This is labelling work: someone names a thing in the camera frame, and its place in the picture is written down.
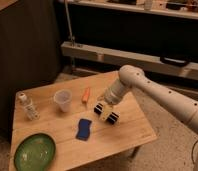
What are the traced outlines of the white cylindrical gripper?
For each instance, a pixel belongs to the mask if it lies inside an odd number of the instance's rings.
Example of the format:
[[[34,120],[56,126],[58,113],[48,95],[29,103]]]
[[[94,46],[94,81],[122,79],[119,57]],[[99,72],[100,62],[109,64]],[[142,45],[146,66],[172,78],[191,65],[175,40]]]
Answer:
[[[98,101],[105,100],[110,105],[105,105],[101,113],[101,120],[106,121],[113,111],[111,105],[119,104],[123,97],[130,91],[130,88],[124,85],[119,79],[116,79],[113,84],[105,91],[104,95],[97,98]]]

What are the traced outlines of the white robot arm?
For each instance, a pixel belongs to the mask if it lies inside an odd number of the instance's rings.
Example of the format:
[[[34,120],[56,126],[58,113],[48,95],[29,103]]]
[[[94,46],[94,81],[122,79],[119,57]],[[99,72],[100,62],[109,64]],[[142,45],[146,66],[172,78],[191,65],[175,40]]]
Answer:
[[[119,104],[123,97],[138,88],[176,119],[198,135],[198,101],[182,95],[148,79],[141,68],[124,65],[118,71],[118,78],[99,97],[109,105]],[[198,171],[198,153],[193,171]]]

